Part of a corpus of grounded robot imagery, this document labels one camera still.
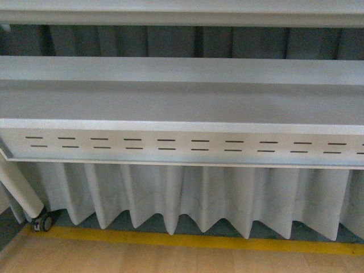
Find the yellow line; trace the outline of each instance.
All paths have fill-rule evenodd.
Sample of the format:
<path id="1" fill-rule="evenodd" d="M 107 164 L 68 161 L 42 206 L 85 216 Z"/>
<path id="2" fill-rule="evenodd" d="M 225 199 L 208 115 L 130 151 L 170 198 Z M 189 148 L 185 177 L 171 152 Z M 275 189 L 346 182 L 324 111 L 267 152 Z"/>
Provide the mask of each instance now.
<path id="1" fill-rule="evenodd" d="M 135 231 L 86 229 L 80 227 L 54 226 L 49 232 L 33 232 L 27 225 L 23 235 L 43 238 L 62 238 L 82 241 L 109 243 L 137 243 L 161 246 L 206 247 L 217 249 L 244 249 L 263 251 L 283 251 L 298 253 L 319 253 L 338 255 L 364 255 L 364 245 L 334 242 L 304 242 L 276 239 L 243 239 L 200 235 L 169 235 L 165 233 L 145 233 Z"/>

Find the curtain pleat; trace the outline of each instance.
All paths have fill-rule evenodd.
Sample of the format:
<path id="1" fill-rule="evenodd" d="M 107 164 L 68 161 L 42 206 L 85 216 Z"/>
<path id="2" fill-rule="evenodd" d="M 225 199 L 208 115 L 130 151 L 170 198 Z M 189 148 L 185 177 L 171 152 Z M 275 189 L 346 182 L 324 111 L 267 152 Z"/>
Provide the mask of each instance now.
<path id="1" fill-rule="evenodd" d="M 67 209 L 76 225 L 96 212 L 104 229 L 129 210 L 135 228 L 162 214 L 170 234 L 187 214 L 203 232 L 225 218 L 245 238 L 253 221 L 284 238 L 292 221 L 331 240 L 339 223 L 364 237 L 364 171 L 74 163 L 21 169 L 47 207 Z"/>

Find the metal shelf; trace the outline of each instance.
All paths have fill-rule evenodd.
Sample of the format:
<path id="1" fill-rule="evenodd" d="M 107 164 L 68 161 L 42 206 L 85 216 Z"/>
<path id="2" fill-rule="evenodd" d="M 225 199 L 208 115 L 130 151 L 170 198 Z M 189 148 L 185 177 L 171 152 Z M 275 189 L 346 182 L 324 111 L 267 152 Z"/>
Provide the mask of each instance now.
<path id="1" fill-rule="evenodd" d="M 361 61 L 0 61 L 10 161 L 364 169 Z"/>
<path id="2" fill-rule="evenodd" d="M 363 27 L 362 0 L 20 1 L 5 0 L 0 22 L 193 26 Z"/>

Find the wheel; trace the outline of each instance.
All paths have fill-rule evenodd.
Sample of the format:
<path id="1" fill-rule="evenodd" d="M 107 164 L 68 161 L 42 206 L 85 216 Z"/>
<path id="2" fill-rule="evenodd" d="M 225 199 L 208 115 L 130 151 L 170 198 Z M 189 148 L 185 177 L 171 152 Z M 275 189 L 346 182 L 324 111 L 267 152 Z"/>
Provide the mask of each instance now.
<path id="1" fill-rule="evenodd" d="M 40 220 L 40 231 L 47 232 L 53 226 L 53 218 L 51 216 L 42 217 Z"/>
<path id="2" fill-rule="evenodd" d="M 51 229 L 54 224 L 54 219 L 48 213 L 40 216 L 39 218 L 33 220 L 33 230 L 47 232 Z"/>

